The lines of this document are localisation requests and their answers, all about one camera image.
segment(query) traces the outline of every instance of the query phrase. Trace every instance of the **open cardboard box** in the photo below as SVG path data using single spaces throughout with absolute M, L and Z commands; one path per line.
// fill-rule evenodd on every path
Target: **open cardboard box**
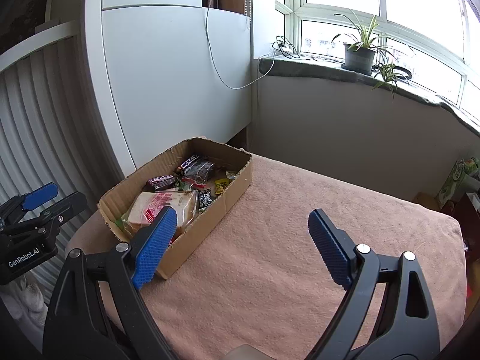
M 98 210 L 111 231 L 120 241 L 128 242 L 128 235 L 115 225 L 115 221 L 129 209 L 148 180 L 173 174 L 174 170 L 192 154 L 208 157 L 210 161 L 238 174 L 223 194 L 205 212 L 197 216 L 186 228 L 185 233 L 166 249 L 157 268 L 157 274 L 165 279 L 180 268 L 247 190 L 252 176 L 251 154 L 208 139 L 184 140 L 137 169 L 119 185 L 105 193 L 98 203 Z

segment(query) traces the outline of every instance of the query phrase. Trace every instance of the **gray wall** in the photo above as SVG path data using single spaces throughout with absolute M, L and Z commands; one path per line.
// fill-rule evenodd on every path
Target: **gray wall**
M 259 81 L 250 149 L 374 191 L 435 195 L 480 138 L 448 111 L 359 83 L 269 76 Z

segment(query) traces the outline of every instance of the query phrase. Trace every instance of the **white cable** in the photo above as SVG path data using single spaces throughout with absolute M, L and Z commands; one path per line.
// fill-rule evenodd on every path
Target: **white cable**
M 225 85 L 227 88 L 230 88 L 230 89 L 234 89 L 234 90 L 238 90 L 238 89 L 243 89 L 243 88 L 246 88 L 248 87 L 249 85 L 252 85 L 253 83 L 255 83 L 256 81 L 262 79 L 263 77 L 265 77 L 268 73 L 270 73 L 270 71 L 272 70 L 273 68 L 273 65 L 275 63 L 275 51 L 272 49 L 271 52 L 269 52 L 268 54 L 265 54 L 263 56 L 260 57 L 260 59 L 258 60 L 258 63 L 259 63 L 259 67 L 260 67 L 260 60 L 265 57 L 265 56 L 268 56 L 270 54 L 273 53 L 273 62 L 272 62 L 272 66 L 270 66 L 270 69 L 268 69 L 267 73 L 265 73 L 263 76 L 253 80 L 251 83 L 247 84 L 247 85 L 243 85 L 242 87 L 240 88 L 232 88 L 231 86 L 225 84 L 225 81 L 222 80 L 221 76 L 220 76 L 220 73 L 218 73 L 218 70 L 217 70 L 217 65 L 215 65 L 215 61 L 213 59 L 213 53 L 212 53 L 212 45 L 210 45 L 210 38 L 208 37 L 208 12 L 210 11 L 210 6 L 212 5 L 212 0 L 209 0 L 208 1 L 208 8 L 207 8 L 207 16 L 205 18 L 205 32 L 206 32 L 206 35 L 207 35 L 207 43 L 208 43 L 208 48 L 210 50 L 210 57 L 212 58 L 212 63 L 213 63 L 213 67 L 215 68 L 215 71 L 217 72 L 217 76 L 218 78 L 220 79 L 220 81 L 222 81 L 222 84 Z

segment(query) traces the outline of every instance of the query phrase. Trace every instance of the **bolt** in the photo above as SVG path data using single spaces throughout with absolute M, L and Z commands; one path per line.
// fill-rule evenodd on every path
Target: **bolt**
M 119 252 L 124 252 L 124 251 L 127 251 L 129 247 L 130 245 L 128 243 L 121 242 L 115 247 L 115 250 Z
M 370 253 L 370 246 L 365 244 L 358 244 L 357 250 L 362 254 L 367 254 L 367 253 Z
M 77 258 L 78 256 L 80 256 L 80 249 L 72 249 L 68 255 L 73 259 Z
M 415 255 L 411 251 L 403 252 L 403 256 L 409 261 L 415 260 Z

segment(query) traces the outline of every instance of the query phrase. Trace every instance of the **packaged bread loaf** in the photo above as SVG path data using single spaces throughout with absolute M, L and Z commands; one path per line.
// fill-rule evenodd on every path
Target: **packaged bread loaf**
M 142 227 L 150 225 L 165 206 L 177 212 L 174 239 L 185 232 L 196 211 L 197 191 L 142 192 L 122 217 L 124 230 L 133 237 Z

